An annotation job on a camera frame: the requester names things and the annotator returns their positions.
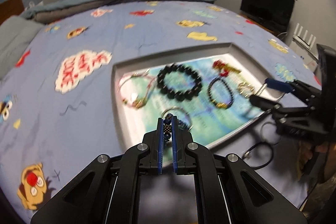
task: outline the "television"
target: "television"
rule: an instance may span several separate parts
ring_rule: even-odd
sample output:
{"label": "television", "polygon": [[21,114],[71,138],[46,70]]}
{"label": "television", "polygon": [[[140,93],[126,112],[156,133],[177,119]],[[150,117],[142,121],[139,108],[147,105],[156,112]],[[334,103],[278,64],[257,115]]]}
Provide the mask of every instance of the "television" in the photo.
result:
{"label": "television", "polygon": [[242,0],[240,10],[265,28],[286,32],[295,0]]}

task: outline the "black beaded bracelet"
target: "black beaded bracelet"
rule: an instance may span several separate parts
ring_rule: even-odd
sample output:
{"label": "black beaded bracelet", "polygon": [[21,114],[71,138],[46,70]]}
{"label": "black beaded bracelet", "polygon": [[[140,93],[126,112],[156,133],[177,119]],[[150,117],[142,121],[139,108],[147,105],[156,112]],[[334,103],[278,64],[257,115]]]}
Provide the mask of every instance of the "black beaded bracelet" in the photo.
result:
{"label": "black beaded bracelet", "polygon": [[[229,91],[230,93],[230,102],[228,104],[226,103],[222,103],[222,102],[217,102],[213,97],[212,97],[212,94],[211,94],[211,88],[212,86],[214,85],[214,83],[216,83],[217,81],[221,81],[224,86],[227,88],[227,90]],[[209,99],[210,101],[218,108],[225,108],[225,109],[228,109],[229,107],[232,106],[233,102],[234,102],[234,98],[233,98],[233,93],[232,93],[232,90],[230,89],[230,87],[228,86],[228,84],[225,82],[225,80],[221,77],[217,77],[215,78],[214,80],[212,80],[208,86],[208,96],[209,96]]]}
{"label": "black beaded bracelet", "polygon": [[[179,71],[185,73],[186,75],[190,75],[194,79],[195,83],[193,88],[183,92],[175,91],[173,88],[168,87],[165,84],[165,77],[173,71]],[[184,99],[191,100],[194,96],[198,96],[202,90],[202,78],[198,75],[197,71],[192,70],[190,67],[172,64],[170,67],[165,66],[162,70],[160,70],[157,75],[157,87],[161,89],[160,92],[162,94],[167,94],[169,99],[175,98],[176,100],[182,102]]]}

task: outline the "tray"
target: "tray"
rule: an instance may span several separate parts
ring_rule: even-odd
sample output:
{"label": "tray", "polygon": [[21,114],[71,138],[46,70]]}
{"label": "tray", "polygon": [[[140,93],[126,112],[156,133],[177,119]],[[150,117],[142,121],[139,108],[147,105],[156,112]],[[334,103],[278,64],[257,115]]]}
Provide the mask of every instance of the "tray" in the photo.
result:
{"label": "tray", "polygon": [[[143,135],[146,132],[156,129],[157,119],[161,116],[161,113],[167,108],[167,106],[161,105],[161,101],[163,102],[163,104],[164,103],[170,104],[169,105],[170,107],[180,106],[179,104],[181,104],[176,100],[168,100],[164,95],[161,95],[162,98],[160,98],[159,103],[160,106],[158,106],[158,104],[156,103],[155,107],[157,109],[153,110],[155,115],[153,114],[153,112],[151,112],[150,115],[148,113],[144,114],[143,111],[145,111],[145,108],[151,107],[151,110],[155,108],[153,107],[154,105],[149,105],[149,102],[152,100],[152,96],[153,100],[155,100],[156,98],[155,96],[158,96],[158,94],[156,95],[154,94],[151,95],[151,97],[149,98],[147,105],[141,109],[132,109],[126,107],[122,103],[119,96],[117,95],[118,85],[123,76],[132,74],[134,72],[146,71],[149,68],[150,71],[153,72],[153,76],[155,76],[157,71],[166,64],[189,62],[189,65],[192,64],[192,66],[198,66],[200,63],[206,62],[208,64],[207,71],[204,72],[204,75],[202,75],[202,78],[204,80],[202,92],[206,94],[207,85],[209,84],[208,82],[211,81],[210,78],[213,79],[214,77],[216,77],[216,72],[211,68],[212,63],[210,62],[213,62],[213,60],[217,59],[221,59],[224,62],[229,63],[231,66],[240,69],[243,77],[255,87],[256,91],[262,87],[264,80],[266,78],[272,78],[270,73],[267,70],[265,70],[256,60],[254,60],[251,56],[248,55],[248,53],[244,52],[241,48],[239,48],[233,43],[216,43],[216,44],[187,47],[167,52],[161,52],[149,56],[144,56],[141,58],[132,59],[129,61],[115,64],[113,66],[112,78],[111,78],[112,108],[114,113],[114,122],[116,126],[117,135],[123,149],[127,150],[128,148],[140,143],[142,141]],[[131,84],[130,87],[126,87],[126,89],[129,89],[131,93],[133,88],[134,88],[133,84]],[[273,101],[278,101],[282,97],[282,93],[276,90],[266,88],[261,93],[261,96]],[[246,100],[246,102],[248,102],[248,99],[244,99],[239,94],[235,95],[235,98],[237,101],[240,102],[242,102],[242,100]],[[190,102],[186,102],[185,100],[183,104],[184,106],[186,106],[186,104],[192,104],[193,102],[196,102],[194,100],[195,99],[191,100]],[[226,133],[223,136],[218,136],[216,137],[215,140],[211,141],[207,141],[206,137],[202,138],[199,132],[197,134],[195,133],[196,136],[193,135],[193,138],[195,139],[196,142],[201,143],[202,145],[205,145],[208,148],[212,148],[218,145],[219,143],[228,140],[230,137],[236,135],[244,128],[246,128],[248,125],[256,121],[263,114],[263,112],[261,112],[259,109],[257,110],[256,108],[253,108],[251,105],[249,106],[250,109],[253,109],[253,113],[251,114],[252,116],[249,117],[243,124],[235,128],[232,128],[232,130],[229,133]],[[230,109],[231,108],[227,110],[216,109],[216,111],[221,111],[221,113],[230,113],[231,111]],[[196,117],[192,117],[192,120],[196,123],[199,122],[199,119]]]}

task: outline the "blue patterned bed sheet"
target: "blue patterned bed sheet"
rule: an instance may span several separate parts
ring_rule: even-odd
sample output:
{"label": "blue patterned bed sheet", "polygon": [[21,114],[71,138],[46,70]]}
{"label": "blue patterned bed sheet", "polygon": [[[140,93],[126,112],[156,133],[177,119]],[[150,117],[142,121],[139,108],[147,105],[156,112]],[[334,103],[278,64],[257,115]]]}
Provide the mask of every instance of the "blue patterned bed sheet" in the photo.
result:
{"label": "blue patterned bed sheet", "polygon": [[0,83],[4,194],[29,223],[96,156],[124,152],[111,104],[114,63],[234,42],[276,79],[294,77],[318,87],[300,57],[272,38],[243,17],[203,2],[119,4],[46,26]]}

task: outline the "cartoon eye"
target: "cartoon eye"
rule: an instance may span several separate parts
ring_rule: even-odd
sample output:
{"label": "cartoon eye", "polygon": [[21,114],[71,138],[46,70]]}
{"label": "cartoon eye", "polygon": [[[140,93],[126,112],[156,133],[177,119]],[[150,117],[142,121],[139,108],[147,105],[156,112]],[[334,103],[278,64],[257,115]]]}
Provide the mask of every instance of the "cartoon eye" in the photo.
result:
{"label": "cartoon eye", "polygon": [[36,184],[37,184],[38,187],[43,187],[44,182],[43,182],[43,179],[40,176],[37,177]]}
{"label": "cartoon eye", "polygon": [[30,188],[30,193],[32,196],[36,196],[37,195],[37,189],[35,187]]}
{"label": "cartoon eye", "polygon": [[7,108],[4,109],[3,114],[2,114],[3,120],[7,121],[9,117],[9,111]]}
{"label": "cartoon eye", "polygon": [[6,108],[8,110],[10,110],[12,108],[12,106],[13,106],[13,102],[12,101],[8,101],[7,104],[6,104]]}

